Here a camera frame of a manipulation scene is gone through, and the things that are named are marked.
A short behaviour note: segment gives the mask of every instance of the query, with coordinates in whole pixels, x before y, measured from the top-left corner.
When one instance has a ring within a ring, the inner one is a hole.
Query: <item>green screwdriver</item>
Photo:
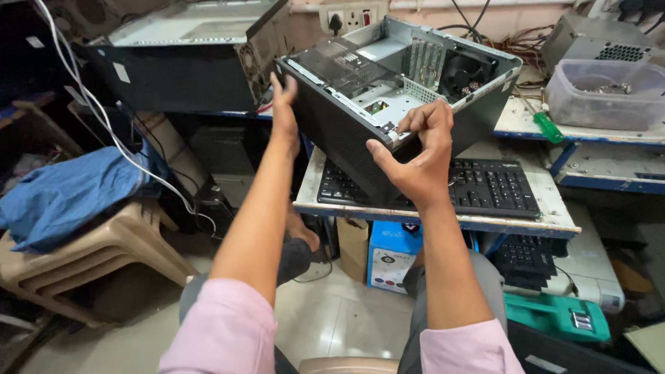
[[[547,140],[551,141],[552,143],[560,143],[564,137],[563,134],[561,134],[561,131],[559,131],[557,128],[557,125],[549,118],[547,118],[547,114],[545,114],[545,112],[542,110],[540,112],[535,110],[531,103],[524,97],[524,94],[517,89],[517,87],[515,87],[515,91],[519,93],[519,96],[522,96],[522,100],[524,100],[524,102],[527,103],[529,109],[531,109],[531,112],[533,113],[533,122],[541,128],[545,138],[547,138]]]

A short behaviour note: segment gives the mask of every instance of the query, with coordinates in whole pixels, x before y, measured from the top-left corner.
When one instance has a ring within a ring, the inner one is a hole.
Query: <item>blue cloth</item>
[[[154,170],[146,157],[137,154],[134,160]],[[139,192],[149,180],[112,146],[47,165],[26,175],[0,199],[0,228],[10,230],[16,242],[12,251],[44,254],[109,206]]]

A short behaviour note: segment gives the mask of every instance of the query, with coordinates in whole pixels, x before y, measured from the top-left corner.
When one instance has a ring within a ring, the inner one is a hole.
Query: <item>green case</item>
[[[600,307],[587,300],[547,295],[525,297],[505,293],[508,319],[574,341],[607,341],[610,329]]]

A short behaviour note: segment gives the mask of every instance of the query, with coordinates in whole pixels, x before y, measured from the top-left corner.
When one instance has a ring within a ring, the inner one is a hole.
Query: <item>transparent plastic box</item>
[[[601,86],[630,94],[594,93]],[[561,60],[545,89],[549,114],[560,124],[642,131],[665,118],[665,69],[649,63]]]

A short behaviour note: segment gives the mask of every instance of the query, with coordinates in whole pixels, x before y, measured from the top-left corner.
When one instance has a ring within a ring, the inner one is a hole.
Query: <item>white cable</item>
[[[169,190],[173,191],[176,195],[178,195],[178,196],[182,199],[183,203],[185,203],[185,209],[187,209],[187,212],[188,212],[189,214],[193,214],[193,215],[195,215],[195,216],[201,216],[201,217],[207,218],[207,219],[212,223],[212,226],[213,226],[213,236],[214,236],[215,233],[217,232],[217,225],[215,224],[215,221],[213,221],[212,218],[206,216],[205,214],[201,214],[201,213],[196,212],[194,209],[192,209],[192,206],[190,206],[190,202],[187,201],[187,199],[185,198],[185,196],[183,196],[183,195],[180,193],[180,191],[178,191],[177,188],[173,187],[169,182],[166,182],[164,179],[162,179],[162,178],[156,176],[155,174],[152,174],[150,171],[148,171],[148,170],[146,170],[145,168],[143,168],[143,166],[141,166],[141,165],[139,165],[138,163],[136,163],[131,157],[129,157],[129,156],[127,155],[127,153],[131,154],[131,152],[129,152],[129,150],[124,146],[124,144],[122,144],[122,143],[118,140],[118,137],[113,133],[113,129],[111,128],[111,122],[110,122],[109,119],[108,119],[108,115],[107,115],[107,113],[106,113],[106,110],[105,110],[104,107],[99,103],[99,100],[97,100],[97,98],[92,94],[92,92],[90,92],[90,91],[89,91],[89,90],[83,85],[83,81],[82,81],[81,78],[80,78],[80,73],[79,73],[79,71],[78,71],[78,67],[77,67],[77,65],[76,65],[76,59],[74,58],[74,53],[72,52],[72,49],[69,47],[69,43],[68,43],[67,40],[65,39],[65,36],[60,32],[60,30],[58,30],[58,29],[55,27],[55,22],[53,21],[53,17],[51,17],[51,13],[50,13],[49,10],[47,9],[47,7],[46,7],[46,5],[44,4],[43,0],[35,0],[35,2],[37,3],[37,6],[39,7],[39,9],[41,9],[42,13],[44,13],[44,16],[47,18],[47,21],[49,22],[49,26],[51,27],[51,36],[53,37],[53,42],[55,43],[55,49],[56,49],[56,51],[58,52],[58,56],[60,56],[60,60],[63,61],[63,64],[65,65],[65,68],[67,69],[67,71],[69,72],[69,74],[70,74],[70,75],[72,76],[72,78],[78,83],[78,87],[79,87],[79,89],[81,90],[82,96],[83,96],[84,100],[86,101],[86,103],[88,104],[88,106],[90,107],[92,113],[93,113],[93,114],[95,115],[95,117],[99,120],[99,122],[102,124],[102,126],[104,126],[104,127],[109,131],[109,133],[111,134],[111,138],[113,139],[113,143],[115,143],[115,145],[118,147],[118,150],[120,151],[121,155],[123,155],[123,156],[127,159],[127,161],[129,161],[130,163],[132,163],[134,166],[136,166],[137,168],[141,169],[141,170],[142,170],[143,172],[145,172],[147,175],[149,175],[149,176],[155,178],[155,180],[157,180],[159,183],[165,185]],[[67,53],[68,53],[68,55],[69,55],[69,58],[70,58],[70,60],[72,61],[72,66],[71,66],[71,67],[70,67],[69,64],[67,63],[67,59],[65,58],[65,55],[63,54],[63,51],[62,51],[62,49],[60,48],[60,43],[58,42],[58,39],[59,39],[59,38],[62,39],[63,44],[65,45],[65,49],[67,50]],[[103,115],[103,117],[104,117],[103,119],[102,119],[102,117],[99,115],[99,113],[97,113],[97,110],[96,110],[95,107],[92,105],[92,103],[90,102],[90,100],[88,99],[88,97],[91,98],[92,101],[95,103],[95,105],[101,110],[102,115]]]

